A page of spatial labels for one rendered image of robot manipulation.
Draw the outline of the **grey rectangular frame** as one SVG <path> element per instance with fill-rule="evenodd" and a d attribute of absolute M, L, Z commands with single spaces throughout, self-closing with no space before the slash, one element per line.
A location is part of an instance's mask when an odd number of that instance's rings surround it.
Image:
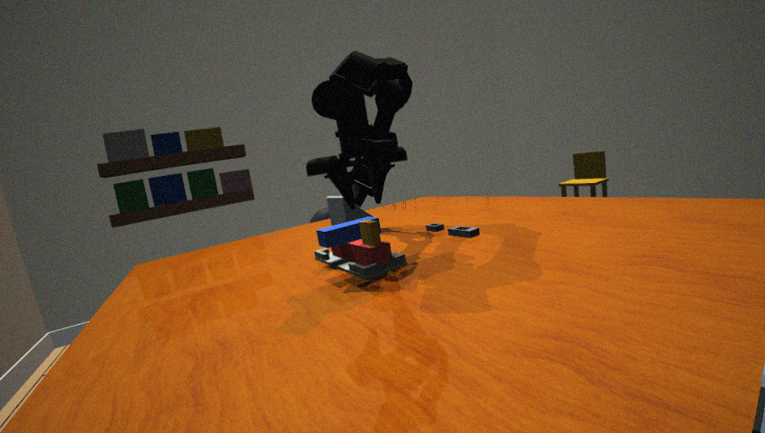
<path fill-rule="evenodd" d="M 447 230 L 448 235 L 459 236 L 465 238 L 473 238 L 480 235 L 479 228 L 469 226 L 454 226 Z"/>

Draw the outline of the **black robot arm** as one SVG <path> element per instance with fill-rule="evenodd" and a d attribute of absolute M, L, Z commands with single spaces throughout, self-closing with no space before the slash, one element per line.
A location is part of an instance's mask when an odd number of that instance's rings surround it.
<path fill-rule="evenodd" d="M 375 95 L 378 111 L 373 130 L 365 128 L 364 134 L 357 134 L 356 129 L 350 130 L 346 142 L 347 159 L 357 155 L 370 161 L 389 160 L 392 152 L 397 151 L 396 133 L 389 131 L 395 113 L 410 97 L 412 80 L 407 70 L 408 65 L 403 61 L 374 59 L 353 51 L 331 73 L 328 81 L 314 89 L 313 108 L 319 115 L 335 119 L 336 124 L 367 120 L 364 95 Z M 373 197 L 367 168 L 372 168 L 371 163 L 355 165 L 351 170 L 351 186 L 355 204 L 359 207 L 367 195 Z"/>

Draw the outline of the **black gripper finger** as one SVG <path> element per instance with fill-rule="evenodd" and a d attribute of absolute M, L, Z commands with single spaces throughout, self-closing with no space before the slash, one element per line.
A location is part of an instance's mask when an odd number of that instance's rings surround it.
<path fill-rule="evenodd" d="M 367 168 L 376 204 L 381 203 L 386 175 L 394 166 L 395 164 Z"/>
<path fill-rule="evenodd" d="M 337 174 L 330 174 L 325 175 L 325 178 L 329 178 L 333 184 L 336 186 L 336 188 L 339 190 L 343 198 L 345 199 L 347 205 L 354 210 L 355 209 L 355 199 L 354 194 L 351 186 L 351 175 L 352 171 L 348 172 L 342 172 Z"/>

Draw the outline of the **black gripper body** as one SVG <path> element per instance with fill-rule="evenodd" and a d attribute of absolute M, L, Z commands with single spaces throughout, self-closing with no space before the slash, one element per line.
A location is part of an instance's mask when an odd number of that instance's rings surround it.
<path fill-rule="evenodd" d="M 347 172 L 346 167 L 355 165 L 371 163 L 371 167 L 379 167 L 391 165 L 391 162 L 394 161 L 408 160 L 406 151 L 402 147 L 398 147 L 396 152 L 392 152 L 392 157 L 389 160 L 380 159 L 379 161 L 370 161 L 366 158 L 362 159 L 361 156 L 356 155 L 354 160 L 349 161 L 346 155 L 346 142 L 350 134 L 350 130 L 356 129 L 357 134 L 364 134 L 365 128 L 370 128 L 371 131 L 373 130 L 373 126 L 368 125 L 367 120 L 356 120 L 338 124 L 338 132 L 336 132 L 336 137 L 339 137 L 341 144 L 341 153 L 338 154 L 339 159 L 336 156 L 329 156 L 309 160 L 306 165 L 308 177 L 323 173 L 330 175 Z"/>

